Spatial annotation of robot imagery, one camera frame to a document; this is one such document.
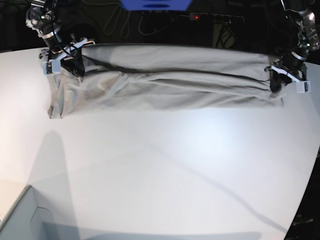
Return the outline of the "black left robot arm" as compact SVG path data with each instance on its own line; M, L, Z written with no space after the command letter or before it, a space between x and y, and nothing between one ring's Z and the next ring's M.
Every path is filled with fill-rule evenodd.
M307 80L307 61L310 52L320 49L320 37L316 29L314 0L282 0L285 17L293 26L289 38L296 37L296 44L267 66L270 72L270 90L278 93L283 85L294 83L298 93L309 93L311 83Z

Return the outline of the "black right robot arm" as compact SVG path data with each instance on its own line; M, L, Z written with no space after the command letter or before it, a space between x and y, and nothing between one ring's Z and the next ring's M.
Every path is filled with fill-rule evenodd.
M67 34L57 12L57 0L32 0L25 15L26 26L36 31L47 46L39 54L43 60L43 72L56 75L66 69L76 77L83 77L82 47L93 45L95 41L86 37L76 38L74 33Z

